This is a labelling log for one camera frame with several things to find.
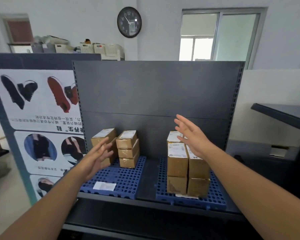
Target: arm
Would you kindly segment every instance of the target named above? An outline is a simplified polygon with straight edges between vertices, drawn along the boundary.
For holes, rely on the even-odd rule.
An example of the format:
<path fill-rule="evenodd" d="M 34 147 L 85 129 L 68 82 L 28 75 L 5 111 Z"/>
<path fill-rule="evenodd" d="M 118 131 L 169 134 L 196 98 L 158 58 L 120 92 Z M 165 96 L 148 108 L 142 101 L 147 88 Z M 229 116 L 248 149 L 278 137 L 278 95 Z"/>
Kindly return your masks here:
<path fill-rule="evenodd" d="M 178 137 L 207 161 L 235 204 L 265 240 L 300 239 L 300 199 L 213 145 L 198 126 L 177 115 Z"/>
<path fill-rule="evenodd" d="M 49 193 L 5 230 L 0 240 L 57 239 L 81 185 L 100 170 L 105 158 L 112 155 L 113 151 L 108 152 L 112 144 L 105 144 L 107 140 L 108 137 L 93 147 Z"/>

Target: cardboard box on shelf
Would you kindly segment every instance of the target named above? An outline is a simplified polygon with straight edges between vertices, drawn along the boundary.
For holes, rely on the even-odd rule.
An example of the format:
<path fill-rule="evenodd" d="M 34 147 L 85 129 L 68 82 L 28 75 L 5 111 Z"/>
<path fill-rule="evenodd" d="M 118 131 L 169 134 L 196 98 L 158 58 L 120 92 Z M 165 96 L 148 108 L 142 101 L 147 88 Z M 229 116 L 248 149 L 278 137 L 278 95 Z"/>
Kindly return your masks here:
<path fill-rule="evenodd" d="M 124 130 L 117 138 L 118 149 L 132 149 L 137 140 L 136 130 Z"/>
<path fill-rule="evenodd" d="M 136 140 L 132 149 L 118 149 L 119 157 L 120 158 L 133 158 L 136 153 L 139 151 L 139 139 Z"/>
<path fill-rule="evenodd" d="M 116 145 L 116 137 L 112 140 L 112 147 L 108 150 L 108 151 L 113 151 L 113 154 L 110 157 L 107 157 L 106 159 L 104 159 L 104 161 L 101 162 L 101 168 L 112 164 L 115 159 L 118 157 L 118 149 L 117 149 L 117 145 Z"/>
<path fill-rule="evenodd" d="M 187 177 L 167 176 L 167 192 L 185 195 L 187 193 Z"/>
<path fill-rule="evenodd" d="M 189 178 L 188 182 L 188 196 L 193 197 L 207 197 L 209 192 L 210 179 Z"/>
<path fill-rule="evenodd" d="M 171 177 L 187 177 L 188 155 L 184 143 L 168 143 L 168 170 Z"/>
<path fill-rule="evenodd" d="M 113 141 L 113 139 L 117 136 L 117 132 L 115 128 L 111 129 L 103 129 L 99 133 L 97 133 L 95 136 L 91 138 L 92 146 L 97 145 L 100 141 L 102 141 L 104 138 L 109 137 L 109 140 L 106 143 L 109 143 L 110 141 Z"/>
<path fill-rule="evenodd" d="M 133 158 L 120 158 L 120 167 L 135 168 L 140 156 L 140 150 L 137 151 Z"/>
<path fill-rule="evenodd" d="M 205 160 L 193 154 L 188 146 L 186 147 L 189 156 L 189 178 L 209 179 L 210 178 L 209 164 Z"/>
<path fill-rule="evenodd" d="M 183 137 L 183 134 L 181 134 L 179 131 L 170 131 L 167 142 L 181 142 L 177 136 Z"/>

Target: floor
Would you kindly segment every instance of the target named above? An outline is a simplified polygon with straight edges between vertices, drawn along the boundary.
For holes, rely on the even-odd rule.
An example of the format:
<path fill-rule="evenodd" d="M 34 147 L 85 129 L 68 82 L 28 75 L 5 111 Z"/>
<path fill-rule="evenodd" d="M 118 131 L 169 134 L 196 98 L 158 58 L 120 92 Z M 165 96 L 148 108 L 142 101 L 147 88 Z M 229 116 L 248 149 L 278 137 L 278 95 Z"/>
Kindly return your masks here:
<path fill-rule="evenodd" d="M 5 139 L 0 142 L 2 148 L 8 149 Z M 0 161 L 8 163 L 11 168 L 8 175 L 0 179 L 0 234 L 2 234 L 30 208 L 30 202 L 12 154 L 2 156 Z"/>

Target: pile of items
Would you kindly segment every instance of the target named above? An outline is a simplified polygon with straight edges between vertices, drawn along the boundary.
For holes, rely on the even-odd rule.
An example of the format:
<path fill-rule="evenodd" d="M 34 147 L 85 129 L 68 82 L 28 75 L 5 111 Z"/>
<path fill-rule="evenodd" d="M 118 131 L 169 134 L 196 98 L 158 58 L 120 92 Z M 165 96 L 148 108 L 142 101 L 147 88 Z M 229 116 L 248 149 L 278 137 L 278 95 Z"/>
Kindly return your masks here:
<path fill-rule="evenodd" d="M 112 142 L 112 147 L 109 149 L 109 151 L 113 150 L 113 154 L 101 163 L 101 167 L 112 164 L 119 156 L 120 167 L 135 168 L 140 156 L 140 146 L 139 139 L 137 138 L 137 131 L 124 130 L 117 137 L 115 128 L 103 129 L 91 138 L 92 145 L 97 145 L 106 137 L 109 137 L 107 143 Z"/>
<path fill-rule="evenodd" d="M 210 167 L 177 136 L 183 137 L 180 132 L 171 131 L 167 139 L 167 192 L 205 198 L 210 184 Z"/>

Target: left hand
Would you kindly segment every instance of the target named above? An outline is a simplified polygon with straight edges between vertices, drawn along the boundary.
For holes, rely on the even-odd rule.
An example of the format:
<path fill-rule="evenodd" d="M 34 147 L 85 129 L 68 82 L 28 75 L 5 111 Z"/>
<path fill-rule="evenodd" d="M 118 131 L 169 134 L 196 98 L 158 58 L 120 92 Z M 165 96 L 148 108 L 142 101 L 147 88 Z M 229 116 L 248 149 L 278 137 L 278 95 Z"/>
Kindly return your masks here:
<path fill-rule="evenodd" d="M 79 174 L 82 182 L 90 180 L 101 168 L 101 162 L 113 154 L 113 151 L 108 152 L 112 147 L 112 143 L 105 144 L 108 137 L 100 141 L 94 146 L 82 160 L 71 170 Z"/>

